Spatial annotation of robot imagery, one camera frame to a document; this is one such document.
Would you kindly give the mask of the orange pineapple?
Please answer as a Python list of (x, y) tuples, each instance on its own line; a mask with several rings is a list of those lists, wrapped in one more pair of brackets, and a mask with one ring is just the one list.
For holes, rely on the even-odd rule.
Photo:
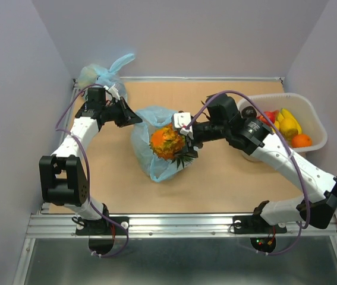
[(185, 168), (194, 159), (176, 159), (175, 153), (185, 147), (185, 138), (172, 128), (172, 124), (157, 129), (151, 136), (149, 147), (158, 158), (176, 164), (177, 169)]

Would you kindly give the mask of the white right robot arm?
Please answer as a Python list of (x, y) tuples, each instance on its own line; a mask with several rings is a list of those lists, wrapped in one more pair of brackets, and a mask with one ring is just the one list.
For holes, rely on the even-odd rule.
[(337, 210), (337, 176), (322, 171), (290, 149), (279, 131), (272, 131), (256, 118), (243, 117), (230, 93), (223, 91), (206, 99), (202, 107), (209, 113), (206, 122), (197, 122), (197, 116), (188, 112), (173, 114), (173, 129), (185, 139), (185, 146), (177, 155), (196, 158), (203, 143), (225, 139), (230, 146), (268, 164), (302, 190), (302, 195), (293, 199), (261, 202), (252, 215), (241, 219), (237, 230), (264, 232), (289, 222), (327, 228)]

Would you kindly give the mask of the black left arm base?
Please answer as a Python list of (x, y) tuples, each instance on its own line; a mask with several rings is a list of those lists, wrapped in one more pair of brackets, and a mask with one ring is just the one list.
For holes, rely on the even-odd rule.
[(75, 223), (75, 235), (88, 237), (88, 247), (92, 256), (109, 258), (119, 255), (126, 247), (129, 218), (111, 217), (121, 227), (106, 220), (84, 220), (79, 216), (71, 218)]

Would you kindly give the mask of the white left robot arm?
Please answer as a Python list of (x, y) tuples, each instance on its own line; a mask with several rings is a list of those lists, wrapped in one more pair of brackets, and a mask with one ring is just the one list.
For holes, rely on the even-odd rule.
[(75, 114), (72, 128), (60, 146), (39, 161), (40, 183), (44, 202), (69, 208), (98, 234), (110, 228), (107, 207), (90, 195), (90, 170), (86, 148), (107, 122), (122, 128), (139, 124), (116, 86), (92, 84), (83, 90), (86, 101)]

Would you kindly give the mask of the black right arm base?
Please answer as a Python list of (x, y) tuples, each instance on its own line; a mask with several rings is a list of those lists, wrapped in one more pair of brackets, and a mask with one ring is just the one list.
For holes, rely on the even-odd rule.
[(269, 201), (261, 202), (251, 215), (241, 215), (233, 218), (229, 232), (236, 235), (253, 235), (250, 238), (252, 247), (257, 252), (271, 254), (276, 248), (276, 235), (287, 233), (286, 226), (270, 225), (260, 214)]

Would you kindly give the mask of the tied blue bag of fruit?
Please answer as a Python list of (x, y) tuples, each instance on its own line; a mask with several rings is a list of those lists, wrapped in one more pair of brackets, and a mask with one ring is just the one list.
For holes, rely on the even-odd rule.
[(118, 94), (127, 100), (127, 91), (118, 73), (122, 67), (133, 60), (135, 60), (135, 54), (129, 53), (117, 59), (110, 68), (105, 68), (97, 64), (90, 64), (83, 67), (77, 78), (79, 89), (82, 90), (91, 84), (100, 84), (107, 87), (115, 85)]

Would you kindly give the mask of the dark brown avocado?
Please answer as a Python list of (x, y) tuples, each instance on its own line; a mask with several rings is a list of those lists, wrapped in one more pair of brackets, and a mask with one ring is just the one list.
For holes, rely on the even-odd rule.
[(247, 106), (241, 111), (241, 116), (243, 118), (256, 118), (257, 117), (257, 111), (252, 106)]

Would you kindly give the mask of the red strawberry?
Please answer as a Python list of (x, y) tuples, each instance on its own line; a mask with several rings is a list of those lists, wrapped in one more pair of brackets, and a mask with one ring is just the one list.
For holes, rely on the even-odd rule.
[(257, 119), (262, 121), (267, 126), (272, 126), (272, 124), (274, 124), (274, 126), (278, 128), (279, 127), (279, 122), (277, 121), (278, 112), (279, 112), (278, 110), (265, 111), (264, 116), (259, 115)]

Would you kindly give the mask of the yellow banana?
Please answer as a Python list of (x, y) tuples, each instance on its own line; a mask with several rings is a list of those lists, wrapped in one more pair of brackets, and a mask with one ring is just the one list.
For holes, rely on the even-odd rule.
[(286, 119), (286, 118), (290, 118), (290, 119), (292, 119), (292, 120), (295, 122), (299, 134), (302, 134), (302, 133), (303, 133), (302, 127), (301, 127), (300, 124), (298, 123), (298, 121), (297, 121), (297, 119), (295, 118), (295, 116), (294, 116), (288, 109), (282, 108), (282, 109), (278, 112), (278, 114), (276, 115), (276, 120), (277, 120), (279, 123), (281, 123), (281, 122), (283, 121), (283, 119)]

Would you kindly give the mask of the orange fruit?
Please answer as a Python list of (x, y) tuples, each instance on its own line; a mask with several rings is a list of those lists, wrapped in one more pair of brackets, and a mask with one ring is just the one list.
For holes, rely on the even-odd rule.
[(292, 138), (291, 145), (293, 148), (310, 147), (313, 145), (313, 141), (311, 137), (306, 134), (298, 134)]

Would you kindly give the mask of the white plastic basket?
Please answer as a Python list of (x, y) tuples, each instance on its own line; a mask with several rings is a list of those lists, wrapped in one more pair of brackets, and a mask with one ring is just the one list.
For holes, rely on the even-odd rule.
[(319, 150), (326, 145), (328, 139), (327, 132), (315, 108), (304, 96), (295, 93), (277, 93), (250, 96), (250, 99), (262, 111), (276, 111), (284, 108), (294, 115), (303, 133), (308, 135), (313, 141), (313, 145), (309, 147), (295, 149), (303, 157), (306, 157), (306, 154), (309, 152)]

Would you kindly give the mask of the aluminium front rail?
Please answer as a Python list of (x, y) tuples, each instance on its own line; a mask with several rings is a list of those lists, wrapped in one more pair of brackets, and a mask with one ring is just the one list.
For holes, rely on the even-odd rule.
[[(29, 218), (26, 238), (79, 238), (72, 214), (38, 214)], [(129, 214), (130, 239), (148, 238), (237, 238), (267, 234), (236, 234), (231, 224), (239, 214)]]

